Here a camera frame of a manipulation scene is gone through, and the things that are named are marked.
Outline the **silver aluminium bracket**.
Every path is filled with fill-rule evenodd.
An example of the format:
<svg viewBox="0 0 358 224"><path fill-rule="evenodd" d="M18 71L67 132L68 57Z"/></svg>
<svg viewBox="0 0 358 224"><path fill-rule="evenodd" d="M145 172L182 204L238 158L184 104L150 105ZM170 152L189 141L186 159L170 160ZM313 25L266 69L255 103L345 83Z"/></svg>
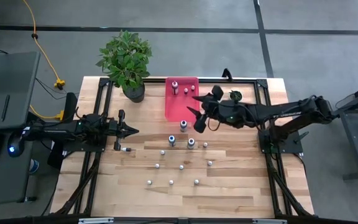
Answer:
<svg viewBox="0 0 358 224"><path fill-rule="evenodd" d="M113 224L113 217L102 218L81 218L78 220L78 224Z"/></svg>
<svg viewBox="0 0 358 224"><path fill-rule="evenodd" d="M252 224L288 224L288 222L281 219L255 218L252 220Z"/></svg>

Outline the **dark grey desk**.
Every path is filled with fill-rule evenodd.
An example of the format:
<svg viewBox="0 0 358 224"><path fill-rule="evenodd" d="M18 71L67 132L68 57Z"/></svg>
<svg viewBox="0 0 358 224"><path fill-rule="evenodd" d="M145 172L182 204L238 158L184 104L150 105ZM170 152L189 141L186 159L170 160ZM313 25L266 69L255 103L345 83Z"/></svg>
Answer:
<svg viewBox="0 0 358 224"><path fill-rule="evenodd" d="M24 127L29 112L40 55L37 52L0 55L0 203L23 202L29 179L32 143L19 157L7 151L9 136ZM6 119L1 122L6 96Z"/></svg>

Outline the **pink plastic tray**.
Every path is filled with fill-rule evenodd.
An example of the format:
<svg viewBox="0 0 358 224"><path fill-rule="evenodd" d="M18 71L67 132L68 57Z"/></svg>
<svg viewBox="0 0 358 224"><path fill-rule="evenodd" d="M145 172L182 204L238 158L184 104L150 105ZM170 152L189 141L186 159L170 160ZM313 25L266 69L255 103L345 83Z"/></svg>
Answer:
<svg viewBox="0 0 358 224"><path fill-rule="evenodd" d="M178 82L178 94L173 95L172 82ZM187 106L196 110L200 109L200 102L193 99L193 96L199 95L199 80L196 77L169 77L165 80L165 118L169 122L180 122L182 120L188 123L194 123L195 115Z"/></svg>

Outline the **succulent in white pot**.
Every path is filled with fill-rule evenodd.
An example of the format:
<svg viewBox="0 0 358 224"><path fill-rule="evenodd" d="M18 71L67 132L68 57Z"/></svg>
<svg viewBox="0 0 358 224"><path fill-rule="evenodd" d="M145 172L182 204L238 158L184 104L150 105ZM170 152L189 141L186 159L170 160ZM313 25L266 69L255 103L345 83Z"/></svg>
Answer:
<svg viewBox="0 0 358 224"><path fill-rule="evenodd" d="M242 100L242 93L237 90L231 90L231 92L229 93L229 97L232 101L238 103Z"/></svg>

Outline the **black pen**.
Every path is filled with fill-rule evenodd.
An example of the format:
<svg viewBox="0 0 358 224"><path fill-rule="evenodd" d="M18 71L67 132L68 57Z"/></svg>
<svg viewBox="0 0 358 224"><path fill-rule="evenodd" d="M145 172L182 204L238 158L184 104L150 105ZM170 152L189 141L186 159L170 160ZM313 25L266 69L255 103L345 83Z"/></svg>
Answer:
<svg viewBox="0 0 358 224"><path fill-rule="evenodd" d="M9 106L10 98L11 98L10 95L6 96L6 99L5 99L5 102L4 102L4 107L3 107L3 110L2 110L2 115L1 115L1 122L3 122L6 119L6 114L7 114L7 109L8 109L8 106Z"/></svg>

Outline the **black computer mouse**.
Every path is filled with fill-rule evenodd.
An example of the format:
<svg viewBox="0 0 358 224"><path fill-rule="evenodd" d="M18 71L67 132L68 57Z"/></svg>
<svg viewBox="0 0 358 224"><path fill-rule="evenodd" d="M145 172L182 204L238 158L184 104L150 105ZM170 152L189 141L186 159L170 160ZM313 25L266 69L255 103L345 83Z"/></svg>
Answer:
<svg viewBox="0 0 358 224"><path fill-rule="evenodd" d="M7 142L7 151L11 157L19 157L24 151L24 140L20 134L12 134Z"/></svg>

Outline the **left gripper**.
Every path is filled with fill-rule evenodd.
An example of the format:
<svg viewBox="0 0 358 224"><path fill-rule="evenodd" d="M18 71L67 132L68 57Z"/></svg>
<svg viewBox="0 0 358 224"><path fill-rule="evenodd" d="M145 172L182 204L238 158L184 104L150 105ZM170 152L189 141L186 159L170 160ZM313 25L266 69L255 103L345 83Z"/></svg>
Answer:
<svg viewBox="0 0 358 224"><path fill-rule="evenodd" d="M109 120L109 135L116 137L116 140L114 142L114 150L115 151L121 150L121 140L124 139L124 137L126 138L133 134L139 133L139 131L136 128L133 128L133 127L125 124L124 128L128 131L126 131L125 135L124 135L124 128L123 128L124 118L125 118L124 110L119 110L118 120L116 120L114 118Z"/></svg>

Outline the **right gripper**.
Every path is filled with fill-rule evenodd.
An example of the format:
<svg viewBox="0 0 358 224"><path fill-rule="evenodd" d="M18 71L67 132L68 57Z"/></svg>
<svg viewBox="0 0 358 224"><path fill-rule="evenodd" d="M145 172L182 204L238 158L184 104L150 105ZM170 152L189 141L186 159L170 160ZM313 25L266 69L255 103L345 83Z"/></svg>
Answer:
<svg viewBox="0 0 358 224"><path fill-rule="evenodd" d="M223 97L223 90L219 85L213 86L211 93L204 96L193 96L194 100L201 102L201 107L204 109L204 113L187 106L187 108L195 115L196 121L193 128L198 133L203 133L205 128L208 127L211 131L217 131L220 127L221 120L219 118L219 101ZM218 121L218 126L215 129L211 129L209 122L206 124L207 119L215 119Z"/></svg>

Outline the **leafy tree in black pot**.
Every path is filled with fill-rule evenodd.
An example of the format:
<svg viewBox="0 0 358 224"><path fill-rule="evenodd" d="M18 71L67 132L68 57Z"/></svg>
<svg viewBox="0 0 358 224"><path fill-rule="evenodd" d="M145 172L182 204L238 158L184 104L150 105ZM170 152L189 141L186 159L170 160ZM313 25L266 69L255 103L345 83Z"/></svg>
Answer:
<svg viewBox="0 0 358 224"><path fill-rule="evenodd" d="M138 33L122 30L100 48L99 57L96 66L126 98L134 103L144 100L144 79L150 76L147 65L152 57L149 41L141 39Z"/></svg>

